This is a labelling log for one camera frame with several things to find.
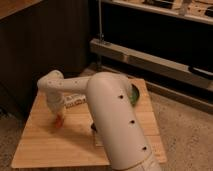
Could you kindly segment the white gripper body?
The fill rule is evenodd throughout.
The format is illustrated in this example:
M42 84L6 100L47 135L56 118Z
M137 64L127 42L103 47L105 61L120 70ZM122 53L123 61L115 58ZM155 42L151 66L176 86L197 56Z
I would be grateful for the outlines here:
M54 115L64 116L64 98L61 95L47 95L46 103Z

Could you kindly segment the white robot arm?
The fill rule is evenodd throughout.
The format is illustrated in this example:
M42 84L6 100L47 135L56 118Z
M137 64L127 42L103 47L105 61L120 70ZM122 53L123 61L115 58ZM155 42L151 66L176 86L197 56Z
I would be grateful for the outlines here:
M53 70L37 82L54 114L63 105L63 92L86 96L86 102L115 171L162 171L131 105L132 84L121 74L99 72L88 77L64 78Z

